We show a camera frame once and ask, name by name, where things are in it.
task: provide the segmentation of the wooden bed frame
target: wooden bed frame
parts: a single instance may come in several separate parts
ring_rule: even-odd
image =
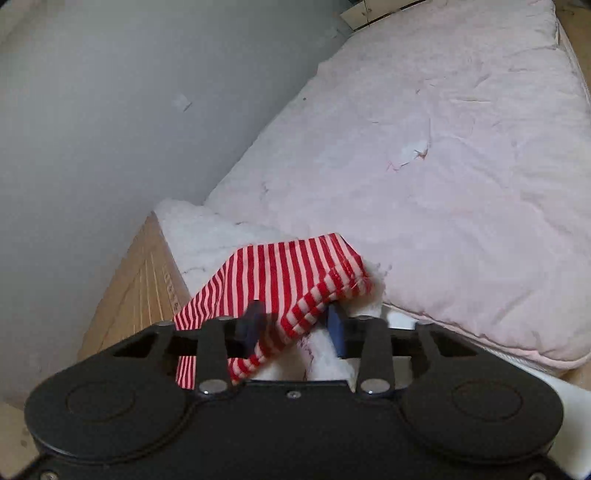
[[[191,295],[155,213],[146,219],[121,261],[84,335],[78,360],[147,326],[171,320]]]

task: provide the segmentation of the gray wall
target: gray wall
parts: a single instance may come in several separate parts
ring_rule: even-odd
[[[335,13],[348,5],[44,0],[7,37],[1,396],[19,400],[74,361],[150,210],[164,197],[205,199],[344,42]],[[193,102],[185,112],[179,93]]]

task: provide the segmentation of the floor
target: floor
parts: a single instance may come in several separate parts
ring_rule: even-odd
[[[554,0],[556,16],[559,18],[581,70],[591,86],[591,3],[582,0]]]

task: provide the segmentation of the wrinkled fabric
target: wrinkled fabric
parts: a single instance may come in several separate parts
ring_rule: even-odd
[[[433,0],[355,34],[206,206],[341,233],[385,301],[553,368],[591,351],[591,122],[551,0]]]

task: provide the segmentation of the striped cloth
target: striped cloth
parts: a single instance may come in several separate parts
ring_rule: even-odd
[[[232,254],[174,322],[178,330],[198,329],[214,317],[239,317],[251,300],[262,300],[267,313],[277,314],[248,359],[228,360],[237,382],[308,332],[328,303],[363,295],[370,287],[361,257],[336,233],[249,245]],[[195,357],[181,357],[177,383],[193,389],[194,379]]]

